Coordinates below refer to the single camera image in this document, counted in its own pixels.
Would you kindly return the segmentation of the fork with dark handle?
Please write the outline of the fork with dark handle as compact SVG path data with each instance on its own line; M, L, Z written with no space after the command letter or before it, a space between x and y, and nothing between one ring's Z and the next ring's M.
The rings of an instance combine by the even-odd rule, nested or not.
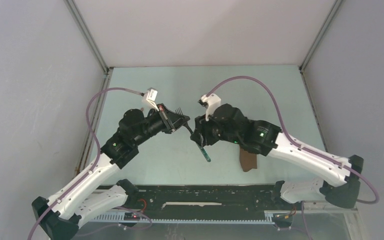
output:
M176 114L180 114L180 115L183 115L183 112L182 112L182 109L180 107L178 107L176 110L175 110L175 113ZM185 123L184 124L184 127L189 131L190 135L193 134L193 130L192 128L190 127L190 125L188 123ZM197 147L199 148L201 154L203 155L203 157L205 158L205 160L210 163L212 160L210 158L210 156L208 155L208 153L206 152L206 150L201 146L201 144L199 142L197 142L196 140L192 140L196 145Z

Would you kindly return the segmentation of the brown cloth napkin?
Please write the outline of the brown cloth napkin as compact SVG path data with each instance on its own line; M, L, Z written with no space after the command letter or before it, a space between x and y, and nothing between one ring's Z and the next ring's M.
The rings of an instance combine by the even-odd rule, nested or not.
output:
M256 154L249 153L240 147L239 163L243 172L249 172L258 168L258 157Z

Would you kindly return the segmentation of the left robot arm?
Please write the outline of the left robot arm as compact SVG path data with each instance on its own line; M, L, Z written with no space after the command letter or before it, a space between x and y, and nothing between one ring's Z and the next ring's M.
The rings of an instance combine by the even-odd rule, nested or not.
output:
M36 220L52 240L70 240L96 216L116 207L133 208L138 189L127 179L119 180L106 192L94 197L105 180L120 172L138 153L139 145L158 133L171 134L188 123L190 117L179 109L169 110L163 103L148 115L140 109L126 111L117 131L100 147L91 165L60 191L32 202Z

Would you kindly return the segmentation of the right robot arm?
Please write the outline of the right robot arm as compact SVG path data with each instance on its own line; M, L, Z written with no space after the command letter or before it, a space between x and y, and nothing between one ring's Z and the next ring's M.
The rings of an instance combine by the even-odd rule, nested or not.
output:
M315 190L337 207L353 208L360 192L360 178L364 159L358 155L348 158L330 155L294 139L290 141L279 126L265 120L252 120L230 104L222 104L206 117L194 119L195 129L191 140L200 147L212 146L219 141L239 145L248 153L285 160L313 172L322 183L308 185L280 181L280 190L271 194L271 204L284 209L290 203L303 201Z

